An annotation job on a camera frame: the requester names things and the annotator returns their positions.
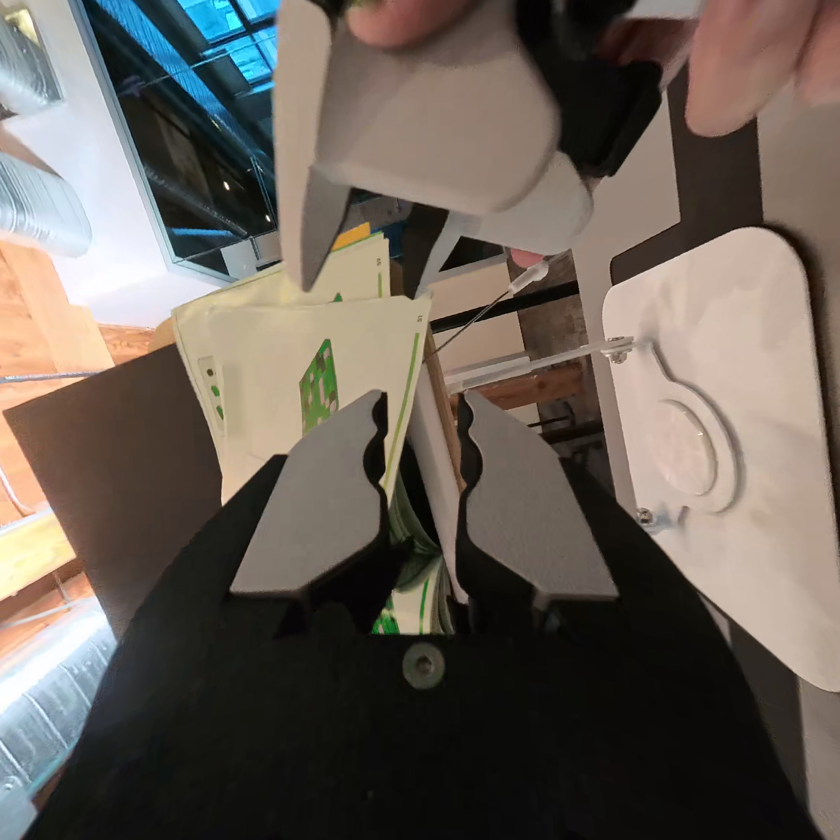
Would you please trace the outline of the dark brown book stand board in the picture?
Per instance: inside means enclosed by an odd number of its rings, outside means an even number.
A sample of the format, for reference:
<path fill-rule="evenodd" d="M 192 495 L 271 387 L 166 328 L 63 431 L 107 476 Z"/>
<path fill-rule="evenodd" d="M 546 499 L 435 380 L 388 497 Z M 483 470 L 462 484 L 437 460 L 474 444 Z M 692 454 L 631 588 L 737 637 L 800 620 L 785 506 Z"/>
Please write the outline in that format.
<path fill-rule="evenodd" d="M 5 413 L 120 638 L 221 508 L 216 449 L 170 344 Z"/>

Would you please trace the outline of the lego instruction booklet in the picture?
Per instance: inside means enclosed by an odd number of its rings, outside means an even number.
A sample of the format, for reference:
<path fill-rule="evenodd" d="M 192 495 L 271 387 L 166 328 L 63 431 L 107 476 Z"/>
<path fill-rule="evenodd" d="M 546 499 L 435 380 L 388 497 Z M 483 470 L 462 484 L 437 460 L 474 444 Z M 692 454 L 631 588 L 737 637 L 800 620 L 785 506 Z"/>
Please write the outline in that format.
<path fill-rule="evenodd" d="M 394 295 L 390 282 L 385 237 L 373 234 L 332 252 L 310 292 L 278 264 L 186 303 L 171 322 L 216 449 L 222 503 L 341 408 L 387 394 L 381 485 L 392 541 L 413 549 L 373 632 L 442 634 L 449 578 L 406 441 L 433 297 Z"/>

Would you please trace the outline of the large spiral metal air duct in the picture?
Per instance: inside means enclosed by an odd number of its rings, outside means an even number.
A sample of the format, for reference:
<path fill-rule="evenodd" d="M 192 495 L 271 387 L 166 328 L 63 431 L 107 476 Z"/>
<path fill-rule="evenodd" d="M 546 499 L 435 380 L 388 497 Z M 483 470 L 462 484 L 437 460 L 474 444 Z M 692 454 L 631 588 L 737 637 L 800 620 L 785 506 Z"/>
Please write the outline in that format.
<path fill-rule="evenodd" d="M 69 759 L 116 648 L 89 598 L 2 661 L 2 809 L 36 794 Z"/>

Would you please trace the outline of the glass partition window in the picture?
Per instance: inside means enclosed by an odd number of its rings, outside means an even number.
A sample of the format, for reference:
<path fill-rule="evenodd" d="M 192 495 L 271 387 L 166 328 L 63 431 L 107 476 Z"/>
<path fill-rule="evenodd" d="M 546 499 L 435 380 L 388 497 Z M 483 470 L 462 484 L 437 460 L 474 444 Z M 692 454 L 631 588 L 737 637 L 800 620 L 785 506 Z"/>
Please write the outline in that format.
<path fill-rule="evenodd" d="M 282 260 L 278 1 L 76 2 L 173 264 L 220 282 Z"/>

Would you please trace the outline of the white metal base plate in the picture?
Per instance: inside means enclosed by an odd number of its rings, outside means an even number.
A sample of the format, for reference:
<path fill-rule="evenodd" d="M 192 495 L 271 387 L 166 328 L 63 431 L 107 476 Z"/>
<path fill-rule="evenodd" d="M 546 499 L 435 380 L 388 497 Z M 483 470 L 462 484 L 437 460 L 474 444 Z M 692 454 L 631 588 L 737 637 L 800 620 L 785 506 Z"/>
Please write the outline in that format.
<path fill-rule="evenodd" d="M 839 688 L 838 515 L 805 268 L 744 227 L 611 289 L 637 515 L 786 667 Z"/>

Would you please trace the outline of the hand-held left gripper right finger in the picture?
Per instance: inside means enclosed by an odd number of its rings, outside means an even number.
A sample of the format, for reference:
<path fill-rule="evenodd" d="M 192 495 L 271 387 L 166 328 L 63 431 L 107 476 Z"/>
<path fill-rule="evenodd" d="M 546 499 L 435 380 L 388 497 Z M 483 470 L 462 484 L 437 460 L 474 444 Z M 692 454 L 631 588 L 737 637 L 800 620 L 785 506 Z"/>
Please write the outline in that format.
<path fill-rule="evenodd" d="M 456 575 L 468 594 L 614 601 L 618 590 L 557 453 L 477 391 L 458 399 Z"/>

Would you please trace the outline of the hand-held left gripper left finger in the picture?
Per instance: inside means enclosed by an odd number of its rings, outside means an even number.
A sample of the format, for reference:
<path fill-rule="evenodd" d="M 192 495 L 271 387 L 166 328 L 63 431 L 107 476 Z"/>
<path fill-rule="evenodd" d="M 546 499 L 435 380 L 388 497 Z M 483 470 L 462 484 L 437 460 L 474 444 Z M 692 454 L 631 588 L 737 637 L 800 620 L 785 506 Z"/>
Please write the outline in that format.
<path fill-rule="evenodd" d="M 232 595 L 383 601 L 394 548 L 381 486 L 387 394 L 341 408 L 288 454 L 230 586 Z"/>

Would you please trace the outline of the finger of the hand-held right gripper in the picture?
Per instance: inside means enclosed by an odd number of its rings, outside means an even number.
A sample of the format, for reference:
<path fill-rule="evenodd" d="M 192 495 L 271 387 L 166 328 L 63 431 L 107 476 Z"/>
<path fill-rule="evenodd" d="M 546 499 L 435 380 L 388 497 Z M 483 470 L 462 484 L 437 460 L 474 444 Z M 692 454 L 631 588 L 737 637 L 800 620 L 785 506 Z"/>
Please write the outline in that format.
<path fill-rule="evenodd" d="M 309 292 L 353 189 L 483 217 L 564 181 L 560 111 L 518 36 L 481 2 L 407 51 L 359 41 L 339 3 L 281 2 L 276 194 L 291 282 Z"/>
<path fill-rule="evenodd" d="M 557 152 L 528 195 L 510 208 L 483 216 L 450 212 L 416 289 L 424 294 L 438 280 L 446 259 L 461 238 L 508 249 L 554 256 L 569 249 L 592 217 L 589 186 L 571 158 Z"/>

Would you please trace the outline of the person's right hand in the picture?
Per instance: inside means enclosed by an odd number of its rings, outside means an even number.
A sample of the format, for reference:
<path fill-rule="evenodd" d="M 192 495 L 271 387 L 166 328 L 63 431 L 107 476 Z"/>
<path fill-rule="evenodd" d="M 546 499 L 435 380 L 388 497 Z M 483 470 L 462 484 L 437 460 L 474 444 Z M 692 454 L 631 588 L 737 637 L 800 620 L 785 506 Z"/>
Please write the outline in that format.
<path fill-rule="evenodd" d="M 572 46 L 618 65 L 651 61 L 671 79 L 688 64 L 686 124 L 700 137 L 739 130 L 793 82 L 809 106 L 838 102 L 839 5 L 709 1 L 697 19 L 627 18 L 600 2 L 562 2 Z"/>

